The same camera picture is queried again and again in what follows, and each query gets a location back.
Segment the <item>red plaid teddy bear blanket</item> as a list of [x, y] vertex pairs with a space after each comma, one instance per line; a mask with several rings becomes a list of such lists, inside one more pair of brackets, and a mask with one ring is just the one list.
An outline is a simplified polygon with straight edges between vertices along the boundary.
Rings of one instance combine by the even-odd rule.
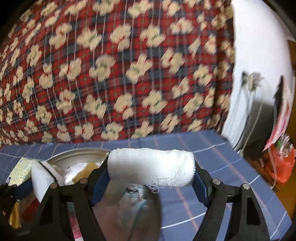
[[1, 145], [221, 133], [231, 1], [1, 1]]

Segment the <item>cotton swab plastic bag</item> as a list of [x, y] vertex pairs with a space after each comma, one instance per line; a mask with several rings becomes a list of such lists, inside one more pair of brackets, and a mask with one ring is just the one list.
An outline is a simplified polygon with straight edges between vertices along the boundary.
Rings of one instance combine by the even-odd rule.
[[132, 231], [142, 219], [144, 210], [152, 204], [144, 185], [133, 184], [126, 187], [119, 203], [117, 224], [124, 231]]

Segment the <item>orange plastic bag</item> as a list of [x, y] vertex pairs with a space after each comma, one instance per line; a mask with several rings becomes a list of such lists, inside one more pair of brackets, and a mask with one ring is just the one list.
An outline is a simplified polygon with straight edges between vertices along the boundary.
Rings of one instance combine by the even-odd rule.
[[292, 174], [295, 165], [295, 148], [284, 148], [283, 151], [271, 145], [263, 156], [264, 170], [273, 181], [276, 177], [276, 185], [284, 185]]

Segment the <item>yellow patterned tissue box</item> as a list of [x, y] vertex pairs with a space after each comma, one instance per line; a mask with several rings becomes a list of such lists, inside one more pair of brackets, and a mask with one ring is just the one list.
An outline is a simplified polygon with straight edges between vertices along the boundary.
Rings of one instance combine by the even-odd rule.
[[25, 181], [31, 178], [32, 160], [21, 158], [15, 167], [12, 169], [7, 181], [9, 186], [20, 186]]

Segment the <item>round silver metal tin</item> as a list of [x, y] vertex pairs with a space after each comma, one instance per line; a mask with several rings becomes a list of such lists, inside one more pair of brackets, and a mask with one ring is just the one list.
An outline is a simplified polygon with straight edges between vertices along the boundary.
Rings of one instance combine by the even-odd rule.
[[[48, 163], [60, 173], [65, 184], [70, 185], [74, 184], [72, 179], [87, 163], [94, 162], [101, 165], [108, 154], [107, 150], [81, 148], [57, 154], [50, 158]], [[159, 195], [152, 193], [145, 185], [152, 204], [144, 210], [142, 219], [138, 221], [132, 231], [124, 231], [118, 226], [118, 203], [126, 187], [130, 185], [132, 184], [110, 181], [102, 201], [93, 207], [104, 236], [107, 240], [158, 240], [162, 223], [161, 202]]]

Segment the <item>white sponge block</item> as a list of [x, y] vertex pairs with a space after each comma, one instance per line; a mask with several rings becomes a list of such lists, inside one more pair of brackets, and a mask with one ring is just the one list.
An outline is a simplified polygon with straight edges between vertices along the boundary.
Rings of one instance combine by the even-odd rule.
[[52, 183], [65, 184], [64, 178], [47, 161], [32, 160], [31, 179], [34, 195], [40, 203]]

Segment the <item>yellow sponge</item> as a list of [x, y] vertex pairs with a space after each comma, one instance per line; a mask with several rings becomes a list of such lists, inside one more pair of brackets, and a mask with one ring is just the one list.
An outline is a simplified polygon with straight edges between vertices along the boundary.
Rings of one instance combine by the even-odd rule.
[[72, 181], [74, 183], [78, 182], [81, 178], [88, 178], [89, 175], [91, 174], [91, 172], [94, 170], [94, 169], [97, 169], [100, 167], [100, 164], [97, 165], [96, 163], [94, 162], [89, 162], [86, 164], [86, 166], [81, 170], [79, 171], [76, 176], [72, 179]]

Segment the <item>white gauze roll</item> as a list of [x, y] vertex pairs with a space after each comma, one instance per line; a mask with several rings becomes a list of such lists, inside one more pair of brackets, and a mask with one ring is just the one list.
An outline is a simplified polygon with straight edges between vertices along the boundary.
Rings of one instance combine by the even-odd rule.
[[107, 171], [114, 182], [159, 187], [185, 187], [193, 183], [195, 159], [180, 150], [115, 149], [107, 160]]

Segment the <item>pink white hanging bag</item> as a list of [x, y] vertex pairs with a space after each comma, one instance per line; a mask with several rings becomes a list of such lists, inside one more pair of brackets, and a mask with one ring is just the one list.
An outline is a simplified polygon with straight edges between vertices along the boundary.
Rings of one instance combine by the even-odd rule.
[[277, 91], [274, 95], [276, 120], [273, 122], [270, 137], [267, 140], [263, 151], [267, 150], [272, 144], [275, 144], [275, 142], [285, 133], [292, 112], [294, 93], [295, 86], [290, 88], [285, 77], [281, 75]]

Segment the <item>blue checked tablecloth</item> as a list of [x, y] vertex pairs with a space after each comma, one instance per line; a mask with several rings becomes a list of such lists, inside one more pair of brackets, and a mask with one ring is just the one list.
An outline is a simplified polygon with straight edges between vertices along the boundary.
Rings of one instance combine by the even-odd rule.
[[[224, 184], [248, 183], [260, 204], [271, 240], [281, 240], [292, 224], [286, 209], [257, 171], [214, 131], [172, 133], [134, 140], [89, 142], [82, 144], [11, 145], [1, 148], [1, 181], [4, 182], [22, 158], [46, 160], [61, 152], [77, 148], [150, 148], [192, 152], [198, 164]], [[192, 240], [206, 208], [198, 202], [191, 187], [161, 188], [163, 225], [161, 240]]]

